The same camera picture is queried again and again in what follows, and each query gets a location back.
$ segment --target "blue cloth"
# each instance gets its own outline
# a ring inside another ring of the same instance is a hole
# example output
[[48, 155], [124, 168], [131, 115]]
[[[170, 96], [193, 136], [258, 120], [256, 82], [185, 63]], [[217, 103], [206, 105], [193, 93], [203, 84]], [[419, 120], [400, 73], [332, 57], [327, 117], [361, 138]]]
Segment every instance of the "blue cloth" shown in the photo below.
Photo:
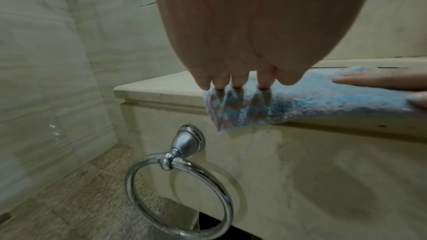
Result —
[[295, 85], [276, 82], [270, 90], [257, 89], [250, 78], [242, 89], [228, 86], [224, 91], [205, 92], [204, 102], [217, 130], [261, 124], [278, 124], [301, 118], [358, 115], [410, 115], [421, 110], [407, 101], [409, 91], [335, 84], [332, 78], [342, 73], [363, 71], [353, 67], [335, 75], [307, 74]]

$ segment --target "shower wall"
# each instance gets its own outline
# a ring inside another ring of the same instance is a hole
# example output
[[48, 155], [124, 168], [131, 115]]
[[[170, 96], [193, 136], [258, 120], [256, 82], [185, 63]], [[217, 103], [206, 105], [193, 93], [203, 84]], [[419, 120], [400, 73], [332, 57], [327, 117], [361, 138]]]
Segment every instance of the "shower wall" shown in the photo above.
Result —
[[0, 211], [117, 143], [66, 1], [0, 0], [0, 82]]
[[119, 141], [128, 143], [113, 88], [184, 71], [166, 37], [156, 0], [68, 0]]

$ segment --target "tiled floor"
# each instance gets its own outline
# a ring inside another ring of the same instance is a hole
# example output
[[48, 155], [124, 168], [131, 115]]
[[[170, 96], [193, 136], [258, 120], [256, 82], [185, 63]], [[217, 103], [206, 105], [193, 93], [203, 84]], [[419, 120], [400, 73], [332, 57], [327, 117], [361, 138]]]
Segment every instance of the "tiled floor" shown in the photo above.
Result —
[[[132, 208], [124, 176], [133, 149], [116, 145], [11, 211], [0, 225], [1, 240], [168, 240]], [[193, 210], [161, 198], [136, 177], [137, 191], [158, 215], [176, 226]]]

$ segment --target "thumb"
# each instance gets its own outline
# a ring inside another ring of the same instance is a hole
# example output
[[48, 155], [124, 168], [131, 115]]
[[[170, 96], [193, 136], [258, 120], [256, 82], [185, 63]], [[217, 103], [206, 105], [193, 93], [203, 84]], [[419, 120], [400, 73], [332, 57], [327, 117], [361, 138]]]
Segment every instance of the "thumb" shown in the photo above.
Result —
[[417, 92], [409, 94], [408, 100], [413, 105], [427, 110], [427, 92]]

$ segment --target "towel ring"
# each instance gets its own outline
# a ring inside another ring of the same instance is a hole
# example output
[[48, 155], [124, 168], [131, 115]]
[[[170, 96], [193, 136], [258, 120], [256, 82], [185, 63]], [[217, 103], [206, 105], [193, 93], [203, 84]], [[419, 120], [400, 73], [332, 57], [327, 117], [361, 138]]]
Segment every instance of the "towel ring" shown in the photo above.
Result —
[[[132, 165], [126, 173], [125, 190], [132, 205], [138, 209], [151, 224], [170, 235], [180, 236], [184, 239], [212, 240], [223, 235], [231, 227], [233, 222], [233, 204], [225, 187], [210, 172], [184, 159], [202, 150], [204, 146], [205, 138], [202, 132], [192, 125], [184, 125], [178, 129], [169, 152], [145, 156]], [[216, 227], [200, 231], [171, 228], [164, 224], [163, 221], [141, 201], [134, 188], [136, 173], [142, 167], [151, 164], [159, 164], [160, 167], [166, 171], [172, 169], [184, 171], [200, 179], [209, 186], [218, 196], [224, 208], [224, 219], [222, 222]]]

